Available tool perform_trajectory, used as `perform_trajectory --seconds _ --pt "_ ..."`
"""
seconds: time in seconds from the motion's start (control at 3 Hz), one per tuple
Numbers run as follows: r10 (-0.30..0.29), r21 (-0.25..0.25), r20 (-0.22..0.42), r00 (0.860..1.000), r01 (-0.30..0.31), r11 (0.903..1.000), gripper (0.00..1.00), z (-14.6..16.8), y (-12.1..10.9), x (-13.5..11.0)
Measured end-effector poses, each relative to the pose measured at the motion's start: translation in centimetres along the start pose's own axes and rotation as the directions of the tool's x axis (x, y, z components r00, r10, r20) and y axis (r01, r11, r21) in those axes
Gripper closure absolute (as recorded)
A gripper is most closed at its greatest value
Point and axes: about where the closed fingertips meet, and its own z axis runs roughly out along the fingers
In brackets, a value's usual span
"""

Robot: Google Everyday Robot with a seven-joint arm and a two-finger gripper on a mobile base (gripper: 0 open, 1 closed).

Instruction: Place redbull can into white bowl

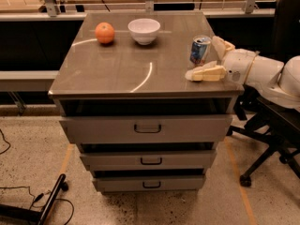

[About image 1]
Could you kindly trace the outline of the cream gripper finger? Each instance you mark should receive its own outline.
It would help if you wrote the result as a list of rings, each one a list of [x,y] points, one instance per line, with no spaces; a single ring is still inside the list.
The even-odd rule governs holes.
[[[220,60],[223,59],[227,52],[230,52],[235,49],[235,46],[231,42],[224,40],[221,37],[213,36],[212,45],[217,52],[217,56]]]
[[[218,65],[216,61],[211,61],[201,67],[188,70],[185,78],[192,82],[217,82],[226,76],[226,68]]]

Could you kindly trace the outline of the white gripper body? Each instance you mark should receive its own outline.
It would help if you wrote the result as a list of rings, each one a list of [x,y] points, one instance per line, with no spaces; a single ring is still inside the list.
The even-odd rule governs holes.
[[[246,81],[248,71],[255,57],[255,52],[244,49],[227,52],[222,59],[222,66],[227,71],[225,79],[232,83],[243,84]]]

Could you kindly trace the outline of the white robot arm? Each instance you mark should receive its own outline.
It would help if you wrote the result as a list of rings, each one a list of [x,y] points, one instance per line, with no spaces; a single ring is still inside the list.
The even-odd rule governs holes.
[[[260,56],[258,52],[236,49],[233,44],[213,36],[212,46],[221,61],[206,63],[186,73],[193,82],[215,82],[221,79],[248,85],[265,99],[288,108],[300,108],[300,56],[286,64]]]

